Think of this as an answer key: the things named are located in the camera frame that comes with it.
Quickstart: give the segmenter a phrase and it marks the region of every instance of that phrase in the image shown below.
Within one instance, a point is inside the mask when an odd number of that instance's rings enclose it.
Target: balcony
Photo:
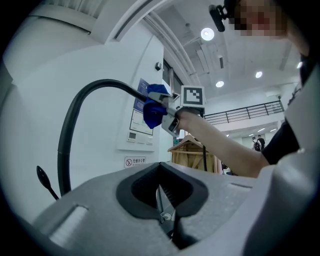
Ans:
[[[241,120],[270,116],[284,111],[280,100],[252,105],[229,111],[206,114],[204,118],[212,125],[226,124]]]

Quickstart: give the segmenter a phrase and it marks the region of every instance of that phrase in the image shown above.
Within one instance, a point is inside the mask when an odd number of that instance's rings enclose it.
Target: black headset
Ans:
[[[234,18],[235,7],[238,1],[239,0],[224,0],[224,6],[213,4],[209,6],[209,13],[219,32],[225,31],[225,25],[222,22],[223,20]]]

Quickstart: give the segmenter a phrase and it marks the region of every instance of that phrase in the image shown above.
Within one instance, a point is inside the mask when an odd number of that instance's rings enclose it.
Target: backpack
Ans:
[[[254,143],[254,150],[255,151],[260,151],[260,146],[259,146],[258,141]]]

